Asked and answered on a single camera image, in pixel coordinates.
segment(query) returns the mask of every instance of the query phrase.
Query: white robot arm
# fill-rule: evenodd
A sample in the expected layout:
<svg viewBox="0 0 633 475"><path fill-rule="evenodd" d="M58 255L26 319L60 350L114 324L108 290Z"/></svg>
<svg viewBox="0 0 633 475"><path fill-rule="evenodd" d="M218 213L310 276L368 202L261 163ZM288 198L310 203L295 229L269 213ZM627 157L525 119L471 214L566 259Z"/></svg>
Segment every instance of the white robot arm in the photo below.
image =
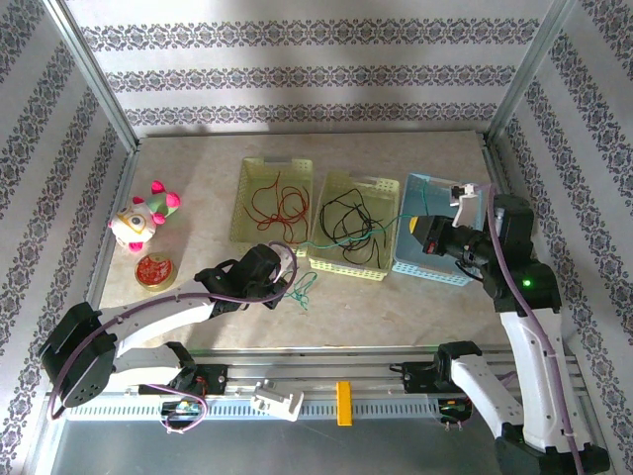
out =
<svg viewBox="0 0 633 475"><path fill-rule="evenodd" d="M474 203L475 185L454 188L451 200L459 199L460 208ZM556 277L532 256L533 212L514 196L491 190L489 198L483 231L442 216L413 218L410 231L425 253L448 254L481 275L510 340L523 406L470 341L440 345L426 379L429 386L454 385L466 393L496 438L503 473L605 471L608 454L590 443L567 371Z"/></svg>

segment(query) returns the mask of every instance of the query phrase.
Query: patterned wallpaper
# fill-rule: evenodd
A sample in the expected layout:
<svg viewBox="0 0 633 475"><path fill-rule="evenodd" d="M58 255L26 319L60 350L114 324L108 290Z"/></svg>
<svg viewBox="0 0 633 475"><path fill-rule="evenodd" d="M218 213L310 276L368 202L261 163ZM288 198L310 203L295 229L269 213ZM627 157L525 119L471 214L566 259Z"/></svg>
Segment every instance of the patterned wallpaper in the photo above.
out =
<svg viewBox="0 0 633 475"><path fill-rule="evenodd" d="M633 472L633 12L578 1L497 144L531 199L617 473Z"/></svg>
<svg viewBox="0 0 633 475"><path fill-rule="evenodd" d="M39 0L0 0L0 474L20 473L37 358L85 299L127 153Z"/></svg>
<svg viewBox="0 0 633 475"><path fill-rule="evenodd" d="M140 137L483 131L550 3L67 0Z"/></svg>

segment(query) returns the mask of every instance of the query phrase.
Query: blue basket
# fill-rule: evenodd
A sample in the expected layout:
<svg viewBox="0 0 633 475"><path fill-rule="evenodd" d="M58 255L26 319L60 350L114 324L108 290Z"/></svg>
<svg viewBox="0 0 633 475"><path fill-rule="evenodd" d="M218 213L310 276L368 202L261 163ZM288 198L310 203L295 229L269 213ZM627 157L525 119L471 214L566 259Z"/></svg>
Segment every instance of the blue basket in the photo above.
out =
<svg viewBox="0 0 633 475"><path fill-rule="evenodd" d="M401 213L403 215L442 215L454 218L457 207L449 204L450 187L460 184L454 181L410 173L407 178ZM474 228L484 227L484 199L480 196L480 209ZM392 270L452 285L466 285L471 280L455 265L449 255L428 255L408 230L408 220L400 220L396 236L396 252Z"/></svg>

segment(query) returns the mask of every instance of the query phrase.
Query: plastic basket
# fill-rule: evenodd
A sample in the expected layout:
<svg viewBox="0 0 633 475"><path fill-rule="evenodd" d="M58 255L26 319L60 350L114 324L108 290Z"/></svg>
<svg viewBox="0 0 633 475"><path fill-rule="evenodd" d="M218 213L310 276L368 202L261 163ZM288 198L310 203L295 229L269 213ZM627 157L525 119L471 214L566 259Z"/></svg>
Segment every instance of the plastic basket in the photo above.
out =
<svg viewBox="0 0 633 475"><path fill-rule="evenodd" d="M396 180L387 180L385 178L374 177L353 177L345 171L330 171L321 188L318 206L316 207L315 225L313 226L312 242L317 245L330 245L332 241L323 233L319 223L319 212L324 203L336 198L337 196L349 190L357 188L363 195L363 200L367 210L370 212L373 220L380 220L383 225L398 215L398 207L400 201L400 183ZM358 201L357 198L349 198L349 204ZM325 227L329 230L333 229L340 220L342 212L334 209L325 216ZM358 219L357 227L354 220L358 219L356 215L351 215L349 221L350 229L360 229L361 221ZM387 229L387 246L383 246L383 234L375 233L374 238L378 240L380 250L380 267L378 265L378 252L374 252L374 256L363 265L355 265L347 262L343 258L343 249L341 247L332 247L329 249L318 249L311 246L308 250L308 258L313 269L324 270L327 272L335 272L337 274L350 275L353 277L361 277L371 280L383 280L389 273L393 262L393 249L396 242L396 225L393 224ZM353 256L357 262L363 262L371 255L371 245L354 251L349 256Z"/></svg>
<svg viewBox="0 0 633 475"><path fill-rule="evenodd" d="M235 208L230 224L228 240L235 246L239 254L245 254L254 245L270 240L284 240L284 227L280 223L273 223L267 230L257 229L254 222L246 213L245 208L253 216L257 217L251 205L251 198L256 190L273 184L279 174L279 189L285 186L294 186L305 193L309 193L309 206L313 202L313 163L304 158L264 158L247 157L241 163L239 173L239 185ZM256 206L262 213L271 216L277 213L277 198L272 190L265 190L257 195ZM304 241L310 236L312 209L306 214L308 224L303 221L293 225L295 240ZM297 256L306 255L306 247L298 247L290 244Z"/></svg>
<svg viewBox="0 0 633 475"><path fill-rule="evenodd" d="M449 205L450 187L460 183L411 173L407 178L401 213L423 216L428 208L429 215L454 218L457 207ZM480 209L474 228L484 227L484 200L480 196ZM471 280L455 265L455 258L449 255L429 255L422 252L422 246L408 229L408 220L398 224L394 267L396 272L436 280L452 285L466 285Z"/></svg>

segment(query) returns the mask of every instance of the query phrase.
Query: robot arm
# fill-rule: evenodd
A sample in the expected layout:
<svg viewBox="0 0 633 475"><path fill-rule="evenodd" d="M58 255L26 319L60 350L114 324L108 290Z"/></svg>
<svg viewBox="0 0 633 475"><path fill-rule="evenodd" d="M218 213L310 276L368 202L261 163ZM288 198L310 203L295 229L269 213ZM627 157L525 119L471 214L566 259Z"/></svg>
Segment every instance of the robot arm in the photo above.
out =
<svg viewBox="0 0 633 475"><path fill-rule="evenodd" d="M287 283L281 275L294 263ZM274 309L292 284L297 265L283 244L259 244L241 261L205 269L177 289L114 309L72 307L52 331L40 358L64 408L101 394L111 377L115 384L166 384L196 388L199 368L180 343L134 349L165 332L203 322L244 304Z"/></svg>
<svg viewBox="0 0 633 475"><path fill-rule="evenodd" d="M459 198L460 207L472 205L468 197L474 189L473 185L453 189L451 200ZM533 213L525 200L498 195L488 218L484 230L477 231L459 226L457 219L416 217L411 220L410 231L425 253L448 254L460 266L480 272L484 290L493 299L510 340L523 408L493 376L471 342L440 345L432 369L435 374L429 379L435 385L458 386L470 398L496 438L503 473L577 473L575 455L580 456L577 460L586 473L605 471L608 455L590 444L565 370L556 277L547 265L532 257ZM497 243L491 233L498 235ZM516 297L517 290L524 302ZM534 318L528 318L526 306ZM566 414L571 431L566 430Z"/></svg>

